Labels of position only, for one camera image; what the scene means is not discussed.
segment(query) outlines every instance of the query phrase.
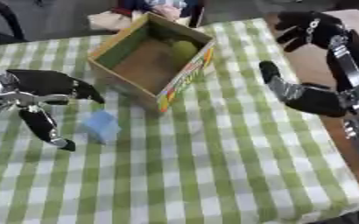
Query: green fruit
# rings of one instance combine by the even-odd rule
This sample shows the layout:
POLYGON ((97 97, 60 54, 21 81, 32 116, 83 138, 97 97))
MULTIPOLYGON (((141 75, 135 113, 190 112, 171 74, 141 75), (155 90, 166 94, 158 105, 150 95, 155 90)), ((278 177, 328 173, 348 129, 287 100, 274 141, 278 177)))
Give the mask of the green fruit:
POLYGON ((172 44, 172 61, 176 68, 181 69, 196 55, 198 49, 189 41, 181 40, 172 44))

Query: cardboard box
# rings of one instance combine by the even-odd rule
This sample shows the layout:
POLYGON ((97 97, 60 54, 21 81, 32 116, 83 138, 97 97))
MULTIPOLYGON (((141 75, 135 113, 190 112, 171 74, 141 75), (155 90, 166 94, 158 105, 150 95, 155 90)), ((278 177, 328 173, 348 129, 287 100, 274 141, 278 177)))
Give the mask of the cardboard box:
POLYGON ((94 73, 123 95, 154 112, 166 112, 175 96, 206 67, 214 41, 208 35, 152 13, 120 31, 88 57, 94 73), (198 49, 175 68, 168 40, 192 42, 198 49))

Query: blue cube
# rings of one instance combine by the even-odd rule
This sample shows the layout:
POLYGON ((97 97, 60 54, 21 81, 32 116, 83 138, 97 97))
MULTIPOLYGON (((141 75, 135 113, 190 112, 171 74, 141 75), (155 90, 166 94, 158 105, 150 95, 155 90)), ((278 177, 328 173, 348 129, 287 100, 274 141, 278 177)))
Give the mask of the blue cube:
POLYGON ((81 126, 101 144, 114 143, 116 134, 121 130, 116 118, 104 110, 94 112, 81 126))

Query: table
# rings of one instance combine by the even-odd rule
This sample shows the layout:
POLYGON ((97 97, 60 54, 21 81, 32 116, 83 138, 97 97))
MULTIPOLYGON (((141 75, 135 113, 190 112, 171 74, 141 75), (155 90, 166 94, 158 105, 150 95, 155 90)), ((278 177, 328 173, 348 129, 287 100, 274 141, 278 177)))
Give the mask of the table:
MULTIPOLYGON (((359 33, 359 10, 342 10, 331 12, 332 15, 341 18, 348 28, 355 28, 359 33)), ((267 23, 275 37, 279 32, 273 28, 278 19, 270 15, 267 23)), ((316 82, 334 87, 335 82, 329 71, 326 62, 326 52, 316 46, 307 45, 296 52, 285 52, 286 58, 290 61, 292 68, 301 81, 316 82)), ((321 117, 334 143, 340 150, 346 163, 359 181, 359 154, 346 139, 344 130, 341 127, 341 119, 321 117)))
POLYGON ((160 118, 95 80, 87 52, 105 37, 0 46, 8 67, 94 83, 122 127, 114 145, 78 129, 99 106, 52 107, 69 153, 15 110, 0 117, 0 223, 306 223, 359 209, 359 185, 316 115, 282 105, 260 60, 295 74, 263 19, 213 24, 215 56, 160 118))

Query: robotic hand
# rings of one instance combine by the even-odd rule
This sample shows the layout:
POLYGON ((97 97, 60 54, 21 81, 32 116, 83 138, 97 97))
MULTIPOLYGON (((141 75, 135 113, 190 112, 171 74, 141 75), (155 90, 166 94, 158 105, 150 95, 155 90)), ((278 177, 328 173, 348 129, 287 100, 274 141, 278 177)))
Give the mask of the robotic hand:
POLYGON ((69 98, 104 103, 93 86, 64 73, 10 69, 0 74, 0 113, 18 106, 20 117, 38 138, 62 150, 75 151, 74 142, 59 136, 56 122, 39 106, 43 102, 67 105, 69 98))
POLYGON ((264 82, 286 106, 317 115, 344 117, 347 137, 359 150, 359 35, 341 20, 318 12, 283 12, 276 29, 285 31, 277 42, 292 52, 306 44, 327 50, 327 64, 336 90, 315 83, 292 84, 280 77, 270 61, 260 63, 264 82))

